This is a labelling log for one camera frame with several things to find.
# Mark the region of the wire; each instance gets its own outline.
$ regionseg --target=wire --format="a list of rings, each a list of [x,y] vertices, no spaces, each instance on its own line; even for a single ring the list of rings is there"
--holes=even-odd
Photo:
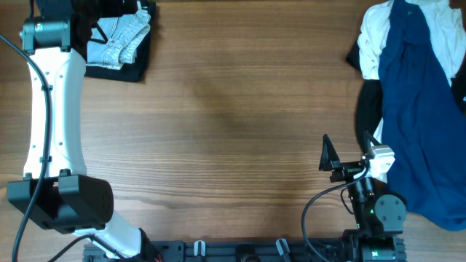
[[[371,133],[368,130],[364,131],[363,137],[364,137],[363,144],[366,145],[364,148],[365,154],[369,152],[369,149],[371,148],[371,143],[373,143],[374,146],[381,146],[381,143],[377,141],[377,139],[373,135],[371,135]]]
[[[31,13],[29,14],[29,17],[32,18],[34,17],[34,0],[29,0],[29,6],[31,7]]]
[[[73,247],[77,242],[83,240],[83,239],[89,239],[91,242],[97,242],[99,245],[101,245],[103,248],[111,251],[113,254],[115,254],[117,257],[119,257],[120,260],[126,261],[125,257],[118,253],[116,250],[112,250],[106,243],[104,243],[102,240],[99,238],[95,237],[93,234],[85,234],[84,236],[80,236],[76,238],[75,240],[71,241],[69,244],[66,245],[60,252],[57,253],[53,258],[51,258],[48,262],[55,262],[57,259],[59,259],[66,251],[68,251],[71,247]]]
[[[354,215],[353,211],[350,210],[350,208],[347,206],[347,203],[344,201],[344,198],[343,198],[343,192],[348,189],[348,187],[345,187],[341,190],[340,192],[340,199],[341,199],[341,203],[343,203],[344,205],[344,208],[346,208],[348,210],[348,213],[351,214],[351,215]]]
[[[309,248],[311,249],[311,251],[316,255],[318,256],[320,259],[322,259],[324,262],[330,262],[327,258],[324,258],[323,255],[321,255],[315,248],[314,246],[312,246],[311,244],[311,241],[309,240],[309,237],[307,236],[307,231],[306,231],[306,214],[307,214],[307,211],[308,209],[311,207],[312,203],[315,202],[315,200],[317,200],[319,197],[329,193],[329,192],[332,192],[334,190],[338,190],[338,189],[341,189],[341,188],[344,188],[344,187],[348,187],[348,186],[351,186],[351,185],[354,185],[356,184],[357,182],[361,181],[362,179],[364,179],[364,177],[367,175],[367,172],[368,172],[368,168],[366,168],[364,170],[364,173],[359,177],[357,178],[356,180],[350,182],[350,183],[344,183],[344,184],[341,184],[341,185],[338,185],[338,186],[334,186],[332,188],[329,188],[329,189],[326,189],[322,192],[320,192],[319,194],[316,194],[307,204],[306,204],[306,207],[304,207],[304,210],[303,210],[303,214],[301,216],[301,230],[303,231],[303,237],[304,237],[304,240],[306,241],[306,244],[309,246]]]
[[[40,70],[40,68],[35,64],[32,59],[29,58],[23,51],[21,51],[18,47],[16,47],[12,42],[6,39],[4,36],[0,35],[0,39],[7,43],[17,54],[19,54],[22,58],[24,58],[29,65],[35,70],[37,76],[39,77],[42,83],[42,90],[44,91],[45,96],[45,132],[44,132],[44,151],[42,153],[42,168],[39,175],[39,180],[37,182],[36,190],[34,191],[31,201],[29,202],[29,206],[24,212],[23,220],[21,221],[20,228],[17,230],[15,244],[13,245],[13,253],[12,253],[12,262],[17,262],[17,255],[20,249],[21,238],[23,237],[24,230],[26,228],[26,224],[28,222],[29,216],[31,216],[32,210],[34,209],[34,205],[36,204],[37,199],[39,198],[39,194],[41,191],[42,183],[44,181],[45,174],[47,173],[47,167],[49,164],[49,157],[50,157],[50,130],[52,128],[52,98],[50,97],[50,90],[49,84],[45,79],[44,74]]]

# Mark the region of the black mounting base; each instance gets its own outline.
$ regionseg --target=black mounting base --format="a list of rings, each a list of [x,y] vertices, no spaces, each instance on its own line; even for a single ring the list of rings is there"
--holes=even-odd
[[[372,261],[349,258],[348,248],[351,247],[346,246],[342,239],[313,239],[312,242],[320,254],[331,262]],[[194,243],[182,241],[153,241],[151,243],[162,254],[163,262],[286,262],[285,257],[280,256],[275,242],[207,242],[205,256],[194,256]],[[291,262],[322,261],[304,247],[304,242],[289,242],[288,246]],[[378,261],[406,261],[403,240],[396,239],[396,246],[397,252],[394,258]],[[113,260],[107,259],[100,248],[85,245],[82,261],[108,262]]]

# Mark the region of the wooden table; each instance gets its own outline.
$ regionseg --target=wooden table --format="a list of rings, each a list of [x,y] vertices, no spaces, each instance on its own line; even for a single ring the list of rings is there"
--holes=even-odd
[[[113,187],[115,208],[151,239],[301,239],[305,203],[330,187],[317,170],[322,135],[359,159],[362,79],[344,62],[372,1],[161,3],[151,62],[138,84],[85,79],[82,150],[88,175]],[[0,6],[0,32],[19,44],[27,4]],[[31,83],[0,45],[0,261],[20,219],[6,198],[22,179]],[[307,221],[314,237],[355,228],[338,192]],[[466,233],[419,215],[405,222],[409,261],[463,261]],[[20,260],[45,261],[73,239],[29,223]],[[82,244],[61,261],[80,261]]]

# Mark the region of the clothing pile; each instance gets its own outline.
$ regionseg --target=clothing pile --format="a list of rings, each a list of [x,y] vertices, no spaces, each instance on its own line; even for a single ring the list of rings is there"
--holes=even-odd
[[[448,0],[391,0],[367,11],[347,57],[365,79],[361,148],[366,130],[390,146],[387,189],[452,231],[466,229],[465,53],[461,11]]]
[[[139,82],[149,62],[150,25],[155,11],[154,2],[141,0],[134,15],[99,19],[108,41],[87,44],[85,76]],[[92,38],[104,40],[97,28],[92,30]]]

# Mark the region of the black cloth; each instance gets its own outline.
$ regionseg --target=black cloth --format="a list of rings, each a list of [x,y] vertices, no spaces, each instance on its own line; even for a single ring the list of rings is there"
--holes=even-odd
[[[356,70],[361,71],[359,64],[358,41],[352,45],[347,56],[347,62]],[[368,146],[364,140],[366,130],[372,135],[382,119],[382,85],[379,80],[365,80],[359,93],[356,107],[355,129],[359,147],[366,153]]]
[[[359,46],[356,41],[347,55],[346,61],[356,70],[361,71],[359,64]],[[466,114],[466,65],[452,79],[451,92],[459,109]],[[366,130],[373,134],[382,119],[382,85],[379,80],[365,80],[359,94],[356,107],[355,130],[359,147],[366,152],[368,148],[364,141]]]
[[[156,4],[154,2],[149,2],[145,6],[144,1],[142,1],[141,5],[143,8],[147,8],[148,14],[151,15],[151,19],[149,21],[149,24],[151,24],[156,16]],[[137,55],[133,64],[125,63],[120,70],[112,70],[100,66],[86,66],[86,74],[84,76],[123,82],[139,82],[142,79],[147,66],[149,65],[151,32],[152,26],[144,37],[143,41],[136,48]]]

